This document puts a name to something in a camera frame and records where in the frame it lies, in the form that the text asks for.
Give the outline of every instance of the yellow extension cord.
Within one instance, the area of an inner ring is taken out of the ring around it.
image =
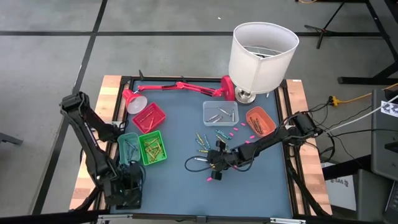
[[[397,86],[397,85],[398,85],[398,83],[395,83],[395,84],[393,84],[393,85],[391,85],[389,87],[384,88],[383,90],[391,89],[392,87]],[[353,98],[351,100],[345,100],[345,101],[337,99],[336,96],[331,96],[332,97],[331,103],[332,103],[333,106],[338,106],[340,103],[351,103],[353,101],[360,100],[360,99],[365,98],[365,97],[370,96],[370,95],[372,95],[372,93],[368,93],[368,94],[365,94],[363,96],[359,96],[357,98]]]

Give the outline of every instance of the wooden table frame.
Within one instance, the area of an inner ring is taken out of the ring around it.
[[[146,77],[146,80],[180,80],[181,77]],[[125,110],[125,101],[121,93],[126,88],[132,88],[134,80],[140,77],[123,77],[120,75],[105,75],[102,86],[99,91],[98,101],[95,112],[105,121],[124,121],[127,116]],[[218,82],[219,78],[185,78],[190,82]],[[296,111],[308,110],[307,101],[301,80],[284,80],[281,86],[275,90],[275,100],[278,107],[278,116],[280,122]],[[315,144],[314,139],[307,140]],[[117,144],[99,142],[100,148],[104,149],[109,155],[114,156],[117,151]],[[322,167],[320,164],[318,151],[315,147],[304,144],[299,150],[299,155],[291,159],[299,176],[304,179],[307,189],[311,192],[315,200],[321,205],[322,209],[331,214],[331,207],[326,189],[326,183],[323,178]],[[306,200],[301,196],[300,190],[292,179],[288,179],[290,201],[292,213],[314,215],[315,213],[309,207]],[[75,184],[75,190],[72,195],[70,208],[76,208],[94,189],[95,185],[87,173],[85,156],[83,156],[78,177]],[[94,209],[105,209],[103,196],[91,206]]]

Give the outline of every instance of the black stand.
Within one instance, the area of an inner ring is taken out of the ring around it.
[[[325,167],[322,169],[322,172],[325,180],[331,180],[338,177],[345,177],[347,175],[354,175],[359,169],[372,172],[371,155]]]
[[[343,1],[340,4],[338,9],[335,11],[335,13],[332,15],[332,17],[329,19],[329,21],[326,23],[326,25],[323,28],[314,27],[314,26],[310,26],[310,25],[304,25],[305,28],[315,29],[319,33],[317,49],[319,49],[321,47],[323,37],[381,37],[381,34],[379,32],[334,32],[334,31],[327,30],[329,24],[332,22],[332,20],[335,18],[335,16],[340,11],[340,9],[344,6],[345,3],[346,3],[346,1]]]
[[[338,9],[335,11],[335,13],[332,15],[332,17],[329,19],[329,21],[326,23],[326,25],[323,28],[318,28],[314,26],[309,26],[309,25],[304,25],[306,28],[309,29],[315,29],[317,33],[319,34],[319,40],[317,44],[317,49],[320,48],[322,40],[324,37],[382,37],[384,41],[386,41],[386,44],[388,45],[392,57],[394,58],[394,63],[392,63],[390,66],[379,72],[377,75],[371,77],[371,78],[362,78],[362,77],[338,77],[338,83],[340,84],[351,84],[351,85],[393,85],[395,83],[398,83],[398,78],[388,78],[395,72],[398,72],[398,53],[396,52],[394,46],[392,45],[390,41],[390,37],[388,36],[386,30],[384,29],[383,25],[380,22],[379,16],[376,14],[374,8],[372,7],[372,4],[369,2],[369,0],[318,0],[317,2],[341,2],[340,6]],[[332,20],[335,18],[337,13],[340,11],[340,9],[344,6],[345,3],[350,2],[350,3],[365,3],[366,6],[368,7],[368,10],[373,18],[374,23],[376,24],[377,28],[379,29],[379,32],[333,32],[330,30],[327,30],[327,27],[329,24],[332,22]]]

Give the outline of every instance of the green plastic bin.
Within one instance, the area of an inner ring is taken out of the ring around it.
[[[154,131],[139,136],[138,140],[141,149],[142,162],[144,163],[145,166],[167,159],[166,150],[164,149],[162,134],[160,133],[160,131]],[[159,148],[157,143],[159,143],[160,151],[156,154],[157,149]]]
[[[122,134],[118,137],[120,164],[129,165],[129,161],[140,160],[140,145],[138,135],[136,133]]]

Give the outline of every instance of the blue table surface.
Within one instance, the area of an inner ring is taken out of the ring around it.
[[[219,83],[194,83],[209,88],[219,88]],[[134,82],[137,85],[172,85],[174,82]],[[223,171],[221,181],[207,182],[211,170],[189,172],[184,162],[197,152],[200,146],[195,142],[196,132],[206,134],[212,147],[215,147],[215,130],[234,133],[232,140],[227,141],[232,148],[254,135],[246,123],[246,112],[255,106],[261,106],[278,125],[274,93],[269,97],[257,95],[253,104],[238,106],[239,123],[233,127],[206,127],[203,124],[203,102],[224,100],[223,97],[210,97],[194,91],[145,91],[142,92],[149,103],[156,103],[166,114],[165,121],[157,128],[162,133],[167,159],[146,166],[142,207],[138,210],[116,210],[113,213],[157,213],[171,215],[207,215],[228,217],[279,217],[292,218],[290,199],[283,160],[282,145],[276,144],[254,160],[248,172],[234,169]],[[127,117],[129,125],[126,132],[142,133],[131,122],[134,115]],[[192,160],[188,163],[191,169],[208,166],[205,162]]]

